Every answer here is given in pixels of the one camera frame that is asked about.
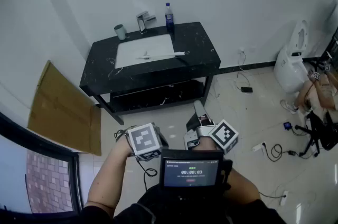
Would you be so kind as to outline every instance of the timer display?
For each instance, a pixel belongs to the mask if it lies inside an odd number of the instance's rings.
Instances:
[[[181,171],[181,174],[202,174],[203,171]]]
[[[164,186],[189,187],[215,185],[218,160],[166,160]]]

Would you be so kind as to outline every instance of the electrical outlet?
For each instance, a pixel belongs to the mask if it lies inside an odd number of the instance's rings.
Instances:
[[[284,206],[285,205],[285,202],[286,202],[286,199],[287,199],[287,195],[289,194],[289,191],[285,190],[283,192],[283,196],[286,196],[286,197],[282,197],[281,200],[280,200],[280,206]]]

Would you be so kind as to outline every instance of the white tile floor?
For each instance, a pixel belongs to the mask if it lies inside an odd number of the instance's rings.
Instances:
[[[283,123],[301,124],[298,115],[282,109],[279,102],[286,95],[277,83],[272,68],[260,68],[246,74],[253,87],[252,94],[243,94],[236,88],[246,86],[246,80],[237,73],[221,74],[213,79],[205,107],[215,122],[225,119],[239,132],[239,142],[227,155],[233,167],[250,179],[266,195],[282,195],[289,191],[285,206],[279,199],[262,197],[267,206],[275,208],[287,223],[327,223],[338,218],[338,146],[327,152],[321,150],[317,158],[304,160],[284,154],[278,162],[271,162],[262,151],[252,147],[266,142],[271,148],[279,143],[283,150],[301,152],[307,137],[284,130]],[[184,149],[185,124],[194,113],[193,104],[123,116],[124,127],[154,122],[161,128],[170,148]],[[113,133],[121,126],[102,110],[102,157],[80,155],[81,190],[84,202],[90,185],[114,144]],[[159,170],[159,159],[144,163]],[[158,176],[147,178],[148,187],[158,183]],[[145,192],[143,171],[134,158],[127,161],[123,190],[116,213],[130,206]]]

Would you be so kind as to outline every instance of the cable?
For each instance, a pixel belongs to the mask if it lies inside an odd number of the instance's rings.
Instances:
[[[268,156],[268,158],[269,158],[272,162],[277,162],[278,160],[281,159],[281,157],[282,157],[283,154],[287,153],[287,152],[283,152],[283,149],[282,149],[281,145],[277,143],[277,144],[275,144],[275,145],[271,148],[271,155],[275,158],[275,160],[273,160],[273,159],[270,158],[270,156],[269,156],[269,154],[268,154],[268,150],[266,149],[265,143],[263,143],[263,146],[264,146],[264,148],[265,148],[266,155]],[[275,151],[278,153],[277,156],[275,156],[275,155],[273,154],[273,149],[275,149]]]
[[[284,152],[283,152],[282,146],[281,146],[280,144],[277,143],[277,144],[275,144],[275,145],[271,148],[271,155],[275,158],[275,159],[273,160],[273,159],[270,158],[270,156],[269,156],[269,154],[268,154],[268,150],[266,149],[266,144],[263,143],[262,145],[263,145],[264,148],[265,148],[266,155],[268,156],[268,158],[269,158],[272,162],[277,162],[278,160],[280,160],[281,157],[283,156],[283,154],[285,154],[285,153],[288,153],[289,155],[292,155],[292,156],[297,155],[299,158],[302,158],[302,159],[309,159],[309,158],[314,154],[314,153],[312,153],[309,157],[302,157],[302,156],[300,156],[299,154],[297,154],[295,151],[289,150],[289,151],[284,151]],[[273,154],[273,149],[278,153],[277,156],[275,156],[275,155]]]
[[[128,143],[128,145],[129,145],[129,147],[130,147],[130,149],[132,150],[132,152],[134,151],[133,150],[133,148],[132,148],[132,146],[131,146],[131,144],[130,144],[130,142],[129,142],[129,140],[128,140],[128,134],[126,133],[129,129],[131,129],[131,128],[134,128],[136,125],[133,125],[133,126],[131,126],[131,127],[128,127],[126,130],[123,130],[123,129],[120,129],[119,131],[117,131],[116,133],[114,133],[114,138],[116,139],[116,141],[118,141],[123,135],[125,135],[125,137],[126,137],[126,140],[127,140],[127,143]],[[157,172],[157,170],[155,170],[155,169],[153,169],[153,168],[148,168],[148,169],[144,169],[143,168],[143,166],[141,165],[141,163],[139,162],[139,159],[138,159],[138,157],[134,154],[134,153],[132,153],[132,155],[135,157],[135,159],[136,159],[136,162],[140,165],[140,167],[142,168],[142,170],[144,171],[144,174],[143,174],[143,182],[144,182],[144,187],[145,187],[145,189],[146,189],[146,191],[148,190],[148,188],[147,188],[147,183],[146,183],[146,175],[148,175],[150,178],[152,178],[152,177],[155,177],[155,176],[157,176],[157,174],[158,174],[158,172]]]
[[[244,56],[245,56],[245,58],[244,58],[244,60],[243,60],[243,64],[242,64],[242,66],[243,66],[244,63],[245,63],[245,60],[247,59],[247,56],[246,56],[246,54],[245,54],[244,51],[241,51],[241,53],[243,53]],[[238,71],[238,73],[237,73],[237,78],[238,78],[238,75],[241,74],[241,75],[242,75],[243,77],[245,77],[245,79],[247,80],[247,82],[248,82],[248,87],[250,87],[250,81],[249,81],[249,79],[248,79],[241,71],[243,71],[244,73],[247,73],[247,72],[245,72],[245,71],[243,70],[243,68],[241,67],[241,65],[240,65],[240,63],[239,63],[239,60],[240,60],[240,57],[238,58],[238,61],[237,61],[237,62],[238,62],[238,67],[239,67],[239,69],[240,69],[240,71]],[[241,91],[241,89],[238,88],[236,82],[234,82],[234,84],[235,84],[235,86],[237,87],[237,89],[239,89],[239,90]]]
[[[310,109],[310,112],[312,111],[312,108]],[[308,120],[310,120],[310,118],[307,118],[306,119],[306,122],[308,121]],[[307,123],[305,122],[305,127],[306,127],[306,129],[308,129],[308,127],[307,127]],[[311,121],[310,121],[310,123],[311,123]]]
[[[293,128],[291,128],[291,130],[292,130],[292,133],[294,133],[295,136],[306,136],[306,135],[309,135],[308,133],[305,133],[305,134],[298,134],[298,133],[296,133],[296,132],[294,131]]]
[[[305,99],[306,99],[306,97],[307,97],[307,94],[308,94],[308,92],[311,90],[311,88],[312,88],[313,85],[314,85],[314,83],[312,83],[312,85],[310,86],[310,88],[307,90],[307,92],[306,92],[306,94],[305,94],[305,96],[304,96],[304,103],[305,103]]]
[[[265,197],[267,197],[267,198],[272,198],[272,199],[286,198],[286,195],[282,195],[282,196],[279,196],[279,197],[271,197],[271,196],[264,195],[264,194],[261,193],[261,192],[260,192],[259,194],[261,194],[261,195],[263,195],[263,196],[265,196]]]
[[[214,95],[211,93],[211,91],[209,91],[209,94],[213,97],[213,99],[216,99],[216,98],[218,98],[219,96],[220,96],[220,94],[217,94],[216,93],[216,83],[217,83],[218,81],[217,81],[217,77],[215,77],[215,82],[214,82],[214,84],[213,84],[213,90],[214,90]]]
[[[147,188],[147,183],[146,183],[146,174],[152,178],[157,176],[158,172],[157,170],[153,169],[152,167],[148,168],[148,169],[144,169],[144,167],[141,165],[141,163],[139,162],[139,160],[136,158],[136,162],[140,165],[140,167],[142,168],[142,170],[144,170],[144,174],[143,174],[143,182],[144,182],[144,187],[146,189],[146,191],[148,190]]]
[[[298,157],[302,158],[302,159],[309,159],[313,154],[314,154],[314,153],[312,153],[309,157],[302,157],[302,156],[300,156],[299,154],[296,153],[296,155],[297,155]]]

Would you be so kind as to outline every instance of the gray cup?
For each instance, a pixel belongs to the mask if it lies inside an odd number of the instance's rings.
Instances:
[[[120,40],[124,40],[126,38],[126,30],[122,24],[115,26],[114,30]]]

